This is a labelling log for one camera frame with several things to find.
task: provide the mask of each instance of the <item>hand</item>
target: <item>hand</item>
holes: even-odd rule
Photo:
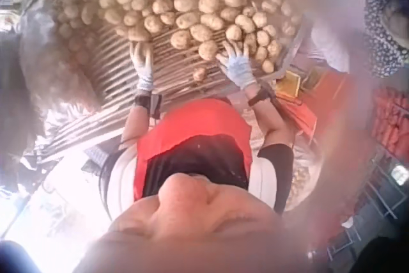
[[[138,42],[134,48],[134,44],[130,42],[129,53],[139,77],[137,89],[151,92],[153,90],[151,45]]]
[[[226,48],[229,57],[218,54],[216,58],[220,61],[220,69],[225,75],[241,90],[244,90],[250,84],[256,83],[256,78],[251,72],[249,46],[244,44],[244,48],[241,50],[236,42],[227,43],[227,41],[223,42],[223,46]]]

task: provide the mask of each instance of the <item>nose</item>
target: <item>nose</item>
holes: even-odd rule
[[[200,177],[174,174],[164,182],[159,190],[160,204],[172,203],[173,206],[185,208],[206,205],[210,199],[209,184],[209,181]]]
[[[185,174],[170,176],[159,190],[156,237],[191,237],[206,231],[211,183]]]

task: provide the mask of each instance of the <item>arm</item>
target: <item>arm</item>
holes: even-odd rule
[[[241,49],[235,42],[223,42],[228,58],[218,54],[217,59],[222,64],[221,70],[246,94],[248,99],[254,98],[260,90],[251,71],[249,47]],[[273,144],[285,144],[291,147],[291,134],[281,115],[269,100],[255,104],[253,111],[257,123],[265,135],[263,148]]]
[[[260,90],[260,85],[254,83],[244,89],[247,99],[255,97]],[[269,100],[262,100],[252,107],[256,115],[258,126],[264,133],[264,143],[261,148],[273,144],[284,144],[292,147],[293,137],[286,122],[283,120],[275,106]]]
[[[150,46],[130,45],[130,57],[138,73],[136,96],[151,96],[153,89],[152,52]],[[135,144],[149,129],[149,110],[141,105],[131,108],[122,133],[120,150]]]

